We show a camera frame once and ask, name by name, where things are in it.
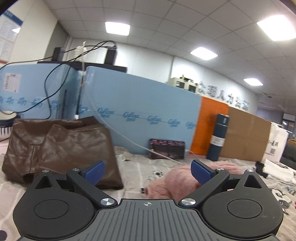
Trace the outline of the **white shopping bag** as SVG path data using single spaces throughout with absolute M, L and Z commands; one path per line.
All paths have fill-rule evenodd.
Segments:
M 268 143 L 262 161 L 265 162 L 265 160 L 269 160 L 271 162 L 279 162 L 285 149 L 287 139 L 288 132 L 275 123 L 271 123 Z

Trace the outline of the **light blue Corou box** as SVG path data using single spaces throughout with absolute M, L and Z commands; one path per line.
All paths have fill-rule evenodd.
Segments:
M 149 140 L 185 142 L 191 147 L 201 96 L 158 81 L 99 67 L 87 67 L 79 116 L 93 116 L 115 146 L 145 155 Z

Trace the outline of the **black smartphone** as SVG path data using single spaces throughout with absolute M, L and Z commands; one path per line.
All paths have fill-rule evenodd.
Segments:
M 161 140 L 151 138 L 149 140 L 149 147 L 151 151 L 158 153 L 158 155 L 155 153 L 150 153 L 151 159 L 163 158 L 159 154 L 174 160 L 184 159 L 185 142 L 183 141 Z

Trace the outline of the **dark blue vacuum bottle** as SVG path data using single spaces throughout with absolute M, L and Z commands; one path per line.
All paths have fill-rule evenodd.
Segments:
M 217 114 L 213 135 L 206 155 L 207 160 L 218 161 L 222 147 L 224 146 L 229 120 L 228 115 Z

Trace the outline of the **beige metal cabinet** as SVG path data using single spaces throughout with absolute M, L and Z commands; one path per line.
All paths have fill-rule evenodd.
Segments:
M 181 78 L 170 78 L 166 83 L 171 86 L 190 91 L 192 93 L 197 93 L 198 91 L 198 84 L 184 76 L 182 76 Z

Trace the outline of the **black power adapter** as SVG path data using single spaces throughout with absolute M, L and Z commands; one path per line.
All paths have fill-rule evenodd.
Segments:
M 114 65 L 117 56 L 116 48 L 108 48 L 104 60 L 104 64 Z

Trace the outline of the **brown leather jacket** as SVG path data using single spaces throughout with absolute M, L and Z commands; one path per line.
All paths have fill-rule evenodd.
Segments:
M 108 128 L 91 116 L 78 120 L 15 120 L 2 171 L 12 182 L 30 184 L 44 169 L 65 174 L 99 161 L 105 174 L 100 189 L 124 187 Z

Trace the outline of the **black folded garment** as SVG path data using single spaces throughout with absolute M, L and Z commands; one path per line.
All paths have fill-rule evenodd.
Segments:
M 263 162 L 256 162 L 255 163 L 255 172 L 262 176 L 263 178 L 267 178 L 268 174 L 263 171 L 264 163 Z

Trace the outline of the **pink knitted sweater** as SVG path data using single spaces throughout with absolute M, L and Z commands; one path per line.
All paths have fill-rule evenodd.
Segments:
M 192 176 L 189 165 L 179 166 L 164 177 L 151 181 L 144 189 L 148 199 L 173 199 L 179 202 L 202 185 Z

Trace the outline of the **orange cardboard box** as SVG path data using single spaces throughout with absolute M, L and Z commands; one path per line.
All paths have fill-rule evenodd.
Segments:
M 207 154 L 217 114 L 227 115 L 228 111 L 229 105 L 208 97 L 202 97 L 199 117 L 190 149 L 193 153 L 203 156 Z

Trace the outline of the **blue wall notice board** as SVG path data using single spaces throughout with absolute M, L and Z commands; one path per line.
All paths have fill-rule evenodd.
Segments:
M 23 21 L 8 10 L 1 14 L 0 21 L 1 64 L 6 64 L 10 60 L 10 56 Z

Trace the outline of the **brown cardboard box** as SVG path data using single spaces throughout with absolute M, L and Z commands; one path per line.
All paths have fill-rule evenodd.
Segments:
M 269 141 L 271 122 L 232 107 L 228 115 L 230 120 L 220 156 L 261 161 Z

